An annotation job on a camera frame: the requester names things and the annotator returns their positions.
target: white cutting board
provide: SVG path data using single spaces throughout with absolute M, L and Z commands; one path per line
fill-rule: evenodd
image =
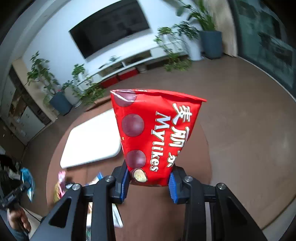
M 114 110 L 73 128 L 66 142 L 60 165 L 74 167 L 116 156 L 121 149 Z

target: black cable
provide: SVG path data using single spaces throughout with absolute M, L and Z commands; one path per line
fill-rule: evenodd
M 32 213 L 30 213 L 27 209 L 25 209 L 33 218 L 35 218 L 38 222 L 40 222 L 41 223 L 41 221 L 38 219 L 38 218 L 36 218 L 34 215 L 32 215 Z

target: red snack bag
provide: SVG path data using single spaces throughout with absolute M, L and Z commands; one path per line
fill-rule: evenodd
M 128 170 L 140 185 L 167 186 L 177 155 L 206 100 L 173 91 L 113 90 Z

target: brown floor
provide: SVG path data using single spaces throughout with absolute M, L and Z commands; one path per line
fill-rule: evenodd
M 194 62 L 185 72 L 152 69 L 114 88 L 166 89 L 207 99 L 198 119 L 209 143 L 212 184 L 226 183 L 260 227 L 294 198 L 296 103 L 256 67 L 223 57 Z M 35 178 L 36 198 L 24 206 L 37 214 L 48 212 L 45 185 L 53 151 L 82 111 L 59 118 L 26 150 L 23 164 Z

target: beige curtain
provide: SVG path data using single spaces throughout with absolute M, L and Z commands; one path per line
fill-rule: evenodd
M 237 57 L 237 36 L 227 0 L 205 0 L 214 15 L 216 29 L 222 32 L 224 53 Z

